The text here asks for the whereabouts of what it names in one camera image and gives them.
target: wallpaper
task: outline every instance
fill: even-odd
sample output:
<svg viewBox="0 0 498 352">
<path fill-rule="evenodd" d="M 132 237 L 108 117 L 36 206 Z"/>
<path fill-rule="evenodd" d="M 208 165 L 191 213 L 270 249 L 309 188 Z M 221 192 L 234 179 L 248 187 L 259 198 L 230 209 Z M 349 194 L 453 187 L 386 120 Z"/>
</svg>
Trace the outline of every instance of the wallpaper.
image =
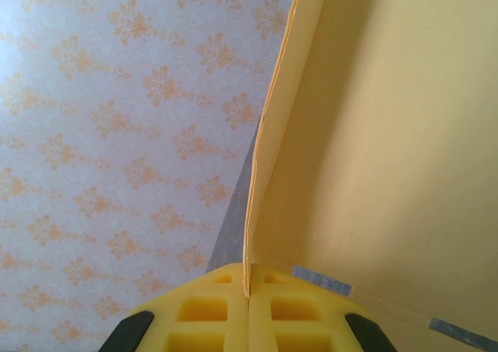
<svg viewBox="0 0 498 352">
<path fill-rule="evenodd" d="M 0 349 L 203 274 L 292 0 L 0 0 Z"/>
</svg>

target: patterned wallpaper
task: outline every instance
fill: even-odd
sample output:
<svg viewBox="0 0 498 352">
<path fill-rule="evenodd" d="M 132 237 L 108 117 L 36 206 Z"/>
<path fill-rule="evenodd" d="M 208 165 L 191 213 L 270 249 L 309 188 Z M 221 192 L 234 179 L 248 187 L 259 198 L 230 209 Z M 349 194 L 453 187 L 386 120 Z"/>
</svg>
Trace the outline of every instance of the patterned wallpaper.
<svg viewBox="0 0 498 352">
<path fill-rule="evenodd" d="M 203 274 L 292 0 L 0 0 L 0 349 Z"/>
</svg>

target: black rubber part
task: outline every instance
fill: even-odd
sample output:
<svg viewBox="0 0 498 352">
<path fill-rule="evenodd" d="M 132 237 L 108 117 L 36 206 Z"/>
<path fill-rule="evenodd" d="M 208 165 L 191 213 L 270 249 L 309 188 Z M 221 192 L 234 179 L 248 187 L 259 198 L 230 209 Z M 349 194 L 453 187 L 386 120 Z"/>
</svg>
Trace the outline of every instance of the black rubber part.
<svg viewBox="0 0 498 352">
<path fill-rule="evenodd" d="M 99 352 L 135 352 L 153 322 L 154 314 L 139 312 L 123 319 L 103 343 Z"/>
<path fill-rule="evenodd" d="M 345 316 L 364 352 L 397 352 L 377 323 L 356 313 Z"/>
</svg>

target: yellow paper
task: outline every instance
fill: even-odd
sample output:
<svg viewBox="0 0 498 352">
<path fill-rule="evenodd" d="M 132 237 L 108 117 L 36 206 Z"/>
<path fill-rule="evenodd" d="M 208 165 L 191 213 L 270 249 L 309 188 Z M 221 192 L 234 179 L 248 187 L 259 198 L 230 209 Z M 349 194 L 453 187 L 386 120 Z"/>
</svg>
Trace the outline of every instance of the yellow paper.
<svg viewBox="0 0 498 352">
<path fill-rule="evenodd" d="M 301 265 L 353 285 L 399 350 L 470 348 L 432 317 L 497 340 L 498 0 L 295 0 L 282 47 L 246 291 L 253 262 Z"/>
</svg>

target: yellow plastic object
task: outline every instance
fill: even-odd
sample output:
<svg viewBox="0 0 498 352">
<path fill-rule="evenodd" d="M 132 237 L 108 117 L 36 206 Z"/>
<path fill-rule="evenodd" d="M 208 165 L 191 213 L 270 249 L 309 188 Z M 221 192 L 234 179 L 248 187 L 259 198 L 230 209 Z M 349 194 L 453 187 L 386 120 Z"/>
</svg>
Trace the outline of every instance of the yellow plastic object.
<svg viewBox="0 0 498 352">
<path fill-rule="evenodd" d="M 359 305 L 267 266 L 254 265 L 244 296 L 242 264 L 208 273 L 137 307 L 154 314 L 138 352 L 363 352 L 345 315 Z"/>
</svg>

